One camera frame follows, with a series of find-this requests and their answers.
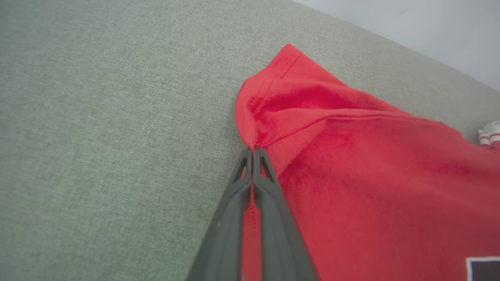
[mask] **textured fabric surface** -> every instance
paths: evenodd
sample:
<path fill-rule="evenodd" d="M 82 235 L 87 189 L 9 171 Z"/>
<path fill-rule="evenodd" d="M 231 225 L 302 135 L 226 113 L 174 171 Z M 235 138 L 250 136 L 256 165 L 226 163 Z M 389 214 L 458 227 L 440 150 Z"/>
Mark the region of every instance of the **textured fabric surface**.
<path fill-rule="evenodd" d="M 496 141 L 471 144 L 350 88 L 291 44 L 245 80 L 235 107 L 241 139 L 267 151 L 322 281 L 466 281 L 468 258 L 500 260 Z M 259 217 L 252 202 L 246 281 L 261 279 Z"/>
<path fill-rule="evenodd" d="M 286 43 L 469 140 L 500 119 L 497 91 L 285 0 L 3 0 L 0 26 L 0 280 L 182 280 L 237 92 Z"/>

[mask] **white background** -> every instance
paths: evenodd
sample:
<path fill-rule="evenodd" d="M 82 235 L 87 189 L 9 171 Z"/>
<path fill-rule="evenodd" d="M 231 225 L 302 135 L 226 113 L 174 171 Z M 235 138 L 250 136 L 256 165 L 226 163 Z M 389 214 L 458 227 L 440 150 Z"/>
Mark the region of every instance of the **white background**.
<path fill-rule="evenodd" d="M 295 0 L 500 91 L 500 0 Z"/>

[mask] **red t-shirt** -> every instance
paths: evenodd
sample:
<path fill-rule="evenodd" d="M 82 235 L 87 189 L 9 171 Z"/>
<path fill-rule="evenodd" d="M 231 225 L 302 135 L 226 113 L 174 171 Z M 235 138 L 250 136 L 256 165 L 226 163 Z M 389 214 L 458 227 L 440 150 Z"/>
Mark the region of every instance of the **red t-shirt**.
<path fill-rule="evenodd" d="M 243 83 L 236 124 L 267 150 L 321 280 L 500 272 L 500 149 L 352 89 L 290 44 Z M 259 237 L 252 205 L 246 281 L 260 280 Z"/>

